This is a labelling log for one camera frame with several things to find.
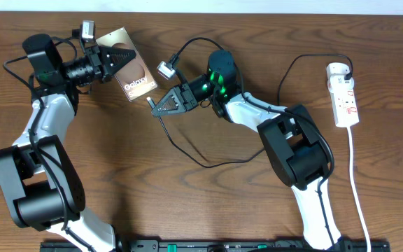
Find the gold Galaxy smartphone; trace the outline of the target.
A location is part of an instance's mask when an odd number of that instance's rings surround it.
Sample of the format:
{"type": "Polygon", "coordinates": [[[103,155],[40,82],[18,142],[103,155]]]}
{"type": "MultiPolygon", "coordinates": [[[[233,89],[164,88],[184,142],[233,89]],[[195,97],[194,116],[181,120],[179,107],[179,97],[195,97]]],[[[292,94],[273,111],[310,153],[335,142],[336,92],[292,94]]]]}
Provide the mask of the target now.
{"type": "Polygon", "coordinates": [[[115,75],[128,100],[132,102],[158,87],[157,82],[124,27],[99,37],[96,42],[99,46],[128,49],[136,53],[136,57],[115,75]]]}

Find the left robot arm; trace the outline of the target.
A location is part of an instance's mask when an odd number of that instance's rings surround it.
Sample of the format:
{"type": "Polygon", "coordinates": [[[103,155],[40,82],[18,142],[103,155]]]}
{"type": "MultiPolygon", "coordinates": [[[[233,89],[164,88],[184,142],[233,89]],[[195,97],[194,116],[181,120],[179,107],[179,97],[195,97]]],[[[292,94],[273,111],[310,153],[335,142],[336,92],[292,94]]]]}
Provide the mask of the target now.
{"type": "Polygon", "coordinates": [[[24,82],[32,115],[12,146],[0,149],[0,186],[13,222],[62,236],[81,251],[130,251],[115,228],[85,206],[85,191],[63,147],[76,116],[80,88],[106,82],[136,57],[130,49],[85,46],[82,57],[64,62],[57,50],[71,38],[35,34],[22,47],[34,71],[24,82]]]}

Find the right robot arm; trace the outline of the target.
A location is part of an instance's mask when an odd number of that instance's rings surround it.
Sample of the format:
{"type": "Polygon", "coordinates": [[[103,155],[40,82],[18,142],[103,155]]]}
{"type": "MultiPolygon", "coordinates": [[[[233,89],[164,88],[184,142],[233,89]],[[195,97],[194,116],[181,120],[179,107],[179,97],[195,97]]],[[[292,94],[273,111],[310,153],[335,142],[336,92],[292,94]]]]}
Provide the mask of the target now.
{"type": "Polygon", "coordinates": [[[245,92],[243,75],[229,51],[212,52],[206,73],[192,81],[176,68],[177,62],[178,55],[173,55],[157,68],[166,79],[177,76],[180,84],[154,105],[152,114],[161,118],[186,113],[209,100],[218,117],[257,132],[275,174],[295,195],[305,241],[313,249],[333,249],[341,238],[327,188],[334,158],[306,108],[274,106],[245,92]]]}

